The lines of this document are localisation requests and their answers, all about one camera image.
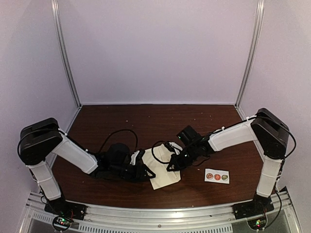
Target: folded cloth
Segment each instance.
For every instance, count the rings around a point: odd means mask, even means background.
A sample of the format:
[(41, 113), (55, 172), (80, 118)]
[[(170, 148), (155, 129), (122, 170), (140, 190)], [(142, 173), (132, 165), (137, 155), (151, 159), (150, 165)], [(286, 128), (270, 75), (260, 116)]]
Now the folded cloth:
[[(171, 154), (173, 153), (166, 149), (166, 147), (162, 144), (161, 146), (154, 148), (154, 154), (159, 160), (169, 162)], [(155, 178), (150, 179), (153, 189), (162, 188), (180, 181), (180, 171), (168, 172), (166, 170), (167, 164), (161, 164), (155, 160), (152, 156), (151, 149), (146, 150), (142, 160), (144, 164), (156, 174)]]

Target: round food picture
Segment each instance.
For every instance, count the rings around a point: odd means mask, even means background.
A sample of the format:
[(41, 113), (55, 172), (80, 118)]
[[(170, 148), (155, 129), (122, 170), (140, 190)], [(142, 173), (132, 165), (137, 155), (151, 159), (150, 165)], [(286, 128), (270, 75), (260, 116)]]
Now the round food picture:
[(207, 175), (206, 175), (206, 178), (208, 178), (209, 180), (211, 180), (211, 179), (213, 179), (213, 174), (212, 173), (208, 173)]
[(228, 180), (228, 176), (227, 175), (222, 175), (222, 179), (223, 179), (223, 181), (227, 181)]
[(216, 174), (216, 175), (215, 175), (215, 180), (218, 181), (218, 180), (220, 180), (220, 178), (221, 178), (221, 176), (220, 176), (219, 174)]

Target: white backdrop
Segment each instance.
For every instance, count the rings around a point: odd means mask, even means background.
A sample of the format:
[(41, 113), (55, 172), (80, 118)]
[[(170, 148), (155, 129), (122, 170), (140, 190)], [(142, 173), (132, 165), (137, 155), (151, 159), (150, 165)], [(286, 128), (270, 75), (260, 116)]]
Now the white backdrop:
[(256, 7), (256, 0), (59, 1), (81, 103), (234, 103)]
[(76, 108), (57, 44), (51, 2), (0, 2), (0, 232), (17, 232), (36, 183), (17, 155), (19, 133), (54, 117), (66, 129)]
[(266, 1), (261, 36), (242, 100), (247, 116), (266, 107), (297, 139), (280, 180), (293, 199), (303, 232), (311, 216), (311, 2)]

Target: wood surface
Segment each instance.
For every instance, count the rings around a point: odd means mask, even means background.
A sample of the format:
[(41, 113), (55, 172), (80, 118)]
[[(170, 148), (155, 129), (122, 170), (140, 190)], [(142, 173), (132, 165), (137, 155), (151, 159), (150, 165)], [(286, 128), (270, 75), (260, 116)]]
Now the wood surface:
[[(139, 137), (138, 147), (148, 149), (158, 140), (182, 145), (176, 134), (187, 125), (206, 134), (240, 120), (231, 105), (83, 106), (69, 135), (90, 151), (97, 151), (111, 132), (132, 129)], [(132, 150), (135, 147), (135, 138), (122, 132), (113, 135), (104, 149), (116, 142)], [(228, 170), (230, 184), (204, 182), (205, 168)], [(60, 157), (52, 170), (67, 200), (114, 207), (179, 208), (252, 199), (261, 168), (259, 153), (254, 143), (248, 142), (213, 154), (199, 167), (188, 167), (181, 171), (180, 182), (158, 190), (153, 190), (150, 182), (91, 178)]]

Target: white card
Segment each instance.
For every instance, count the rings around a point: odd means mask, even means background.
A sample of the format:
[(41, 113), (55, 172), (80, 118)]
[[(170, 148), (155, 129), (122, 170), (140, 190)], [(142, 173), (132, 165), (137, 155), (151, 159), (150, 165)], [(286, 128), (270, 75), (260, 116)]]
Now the white card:
[(227, 183), (229, 184), (229, 172), (213, 169), (205, 169), (205, 182)]

